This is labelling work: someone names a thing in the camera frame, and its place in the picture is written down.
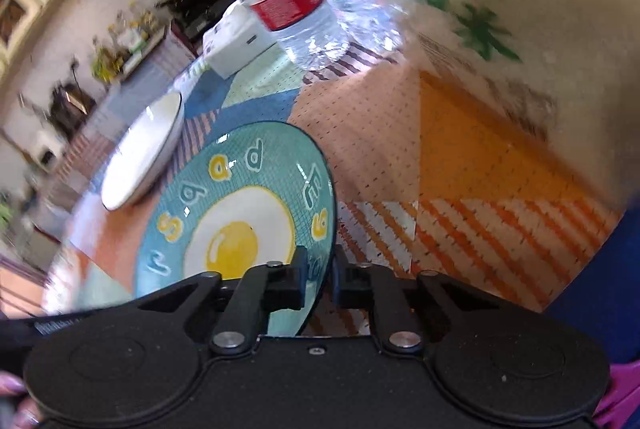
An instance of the red label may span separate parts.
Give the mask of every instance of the red label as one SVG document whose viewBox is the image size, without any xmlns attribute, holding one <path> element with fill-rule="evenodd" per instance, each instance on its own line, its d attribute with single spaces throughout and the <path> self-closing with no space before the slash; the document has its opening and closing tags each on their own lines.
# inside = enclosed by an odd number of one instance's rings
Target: red label
<svg viewBox="0 0 640 429">
<path fill-rule="evenodd" d="M 251 8 L 270 30 L 282 30 L 306 18 L 324 0 L 262 0 Z"/>
</svg>

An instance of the bowl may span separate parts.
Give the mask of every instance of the bowl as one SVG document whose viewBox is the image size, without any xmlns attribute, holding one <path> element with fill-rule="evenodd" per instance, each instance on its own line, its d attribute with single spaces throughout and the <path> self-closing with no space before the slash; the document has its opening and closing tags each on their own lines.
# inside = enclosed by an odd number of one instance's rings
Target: bowl
<svg viewBox="0 0 640 429">
<path fill-rule="evenodd" d="M 184 103 L 170 92 L 147 106 L 116 148 L 102 182 L 110 211 L 131 205 L 153 185 L 171 160 L 184 123 Z"/>
<path fill-rule="evenodd" d="M 335 243 L 334 184 L 324 155 L 284 122 L 241 126 L 206 146 L 165 189 L 134 274 L 141 297 L 203 271 L 237 279 L 307 250 L 305 306 L 270 316 L 269 335 L 296 335 L 318 297 Z"/>
</svg>

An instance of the screw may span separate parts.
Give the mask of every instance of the screw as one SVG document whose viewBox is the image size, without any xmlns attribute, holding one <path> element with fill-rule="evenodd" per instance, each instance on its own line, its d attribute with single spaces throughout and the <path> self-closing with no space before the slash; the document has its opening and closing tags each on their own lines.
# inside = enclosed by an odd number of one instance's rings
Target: screw
<svg viewBox="0 0 640 429">
<path fill-rule="evenodd" d="M 389 342 L 397 348 L 413 348 L 422 342 L 420 335 L 413 332 L 396 332 L 389 337 Z"/>
<path fill-rule="evenodd" d="M 218 348 L 238 348 L 244 343 L 244 335 L 239 332 L 220 332 L 213 336 L 213 343 Z"/>
</svg>

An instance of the finger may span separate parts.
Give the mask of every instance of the finger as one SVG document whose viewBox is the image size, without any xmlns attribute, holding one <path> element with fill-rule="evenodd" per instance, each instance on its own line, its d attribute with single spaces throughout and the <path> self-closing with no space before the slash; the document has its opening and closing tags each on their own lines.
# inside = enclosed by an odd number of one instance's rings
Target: finger
<svg viewBox="0 0 640 429">
<path fill-rule="evenodd" d="M 14 424 L 11 429 L 31 429 L 38 425 L 40 411 L 33 398 L 26 398 L 15 412 Z"/>
<path fill-rule="evenodd" d="M 5 371 L 0 371 L 0 396 L 20 395 L 25 391 L 24 382 L 20 378 Z"/>
</svg>

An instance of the table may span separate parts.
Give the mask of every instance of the table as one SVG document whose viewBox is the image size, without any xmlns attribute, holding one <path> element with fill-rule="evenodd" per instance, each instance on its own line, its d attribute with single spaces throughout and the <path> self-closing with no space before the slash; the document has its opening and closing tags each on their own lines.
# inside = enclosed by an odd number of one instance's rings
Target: table
<svg viewBox="0 0 640 429">
<path fill-rule="evenodd" d="M 620 218 L 398 52 L 383 58 L 352 45 L 340 62 L 305 73 L 273 46 L 228 80 L 197 60 L 171 87 L 187 97 L 186 122 L 166 174 L 138 204 L 108 213 L 98 172 L 74 208 L 44 310 L 129 300 L 164 186 L 203 146 L 256 120 L 286 121 L 315 139 L 334 174 L 338 243 L 352 261 L 400 276 L 436 269 L 541 311 Z M 320 301 L 307 330 L 368 326 L 364 313 Z"/>
</svg>

